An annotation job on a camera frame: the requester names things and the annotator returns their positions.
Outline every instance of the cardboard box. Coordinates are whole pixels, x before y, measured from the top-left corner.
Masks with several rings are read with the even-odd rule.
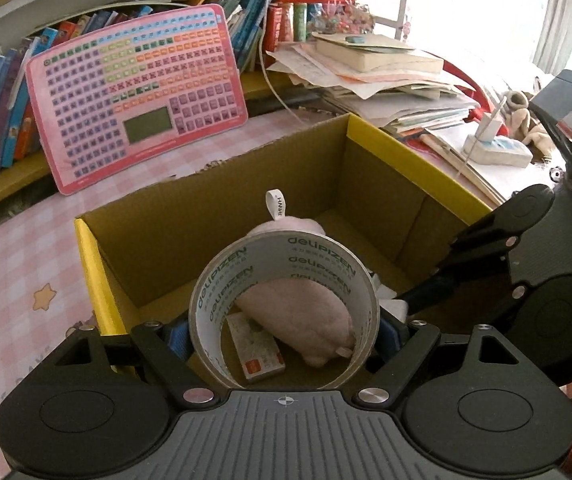
[[[316,219],[397,292],[428,277],[455,234],[489,212],[386,133],[341,116],[76,219],[101,332],[127,333],[144,320],[169,322],[185,311],[208,262],[270,219],[264,203],[269,189],[284,193],[289,215]],[[223,338],[230,339],[226,330],[224,324]],[[280,349],[287,371],[267,386],[289,384],[290,371],[297,373],[294,357]],[[241,369],[234,370],[239,361],[232,342],[230,351],[226,362],[243,381]],[[189,364],[204,376],[194,361]],[[341,361],[316,370],[318,380],[338,376]]]

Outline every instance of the desk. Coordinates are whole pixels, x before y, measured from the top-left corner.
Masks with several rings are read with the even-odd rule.
[[[306,125],[326,118],[298,112]],[[302,129],[282,110],[137,164],[71,196],[54,195],[0,226],[0,402],[92,310],[73,219],[167,178],[195,173]],[[0,451],[0,478],[9,471]]]

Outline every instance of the wooden shelf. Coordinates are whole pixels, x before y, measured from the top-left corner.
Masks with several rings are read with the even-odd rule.
[[[283,73],[271,72],[269,79],[277,91],[291,86],[290,79]],[[271,94],[262,72],[247,72],[242,74],[241,80],[247,101],[261,99]],[[33,153],[10,168],[2,170],[0,172],[0,201],[49,173],[50,169],[43,152]]]

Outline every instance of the yellow box edge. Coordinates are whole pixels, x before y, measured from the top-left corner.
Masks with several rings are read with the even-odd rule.
[[[418,186],[466,225],[492,211],[464,187],[398,140],[349,114],[347,137]]]
[[[75,232],[88,295],[99,325],[99,332],[102,335],[128,333],[108,284],[96,238],[81,218],[75,219]]]

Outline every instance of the beige stuffed toy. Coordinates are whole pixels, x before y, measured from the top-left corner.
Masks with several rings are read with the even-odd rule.
[[[528,111],[528,100],[532,97],[532,94],[519,91],[506,94],[508,135],[511,139],[521,141],[525,146],[532,143],[541,152],[544,160],[550,160],[555,151],[555,143],[539,120]]]

